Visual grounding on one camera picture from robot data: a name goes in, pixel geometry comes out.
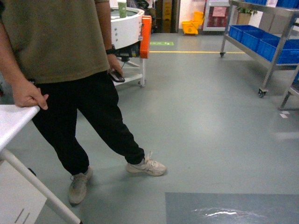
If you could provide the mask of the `person left hand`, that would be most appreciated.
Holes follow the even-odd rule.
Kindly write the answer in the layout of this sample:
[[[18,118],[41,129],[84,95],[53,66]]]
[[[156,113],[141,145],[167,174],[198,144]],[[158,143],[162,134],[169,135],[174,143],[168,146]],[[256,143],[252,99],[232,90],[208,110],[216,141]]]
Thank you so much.
[[[109,71],[117,71],[121,76],[123,76],[123,71],[117,57],[114,54],[108,54],[107,59],[110,66]]]

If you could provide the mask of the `person right hand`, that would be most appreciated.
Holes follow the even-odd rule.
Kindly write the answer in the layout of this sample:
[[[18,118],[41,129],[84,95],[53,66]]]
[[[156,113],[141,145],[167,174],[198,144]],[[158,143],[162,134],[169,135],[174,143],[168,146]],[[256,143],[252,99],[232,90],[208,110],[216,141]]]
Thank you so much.
[[[14,104],[17,107],[39,106],[43,110],[48,109],[46,100],[49,95],[43,95],[40,88],[37,88],[30,81],[20,78],[14,80],[10,85],[13,92]]]

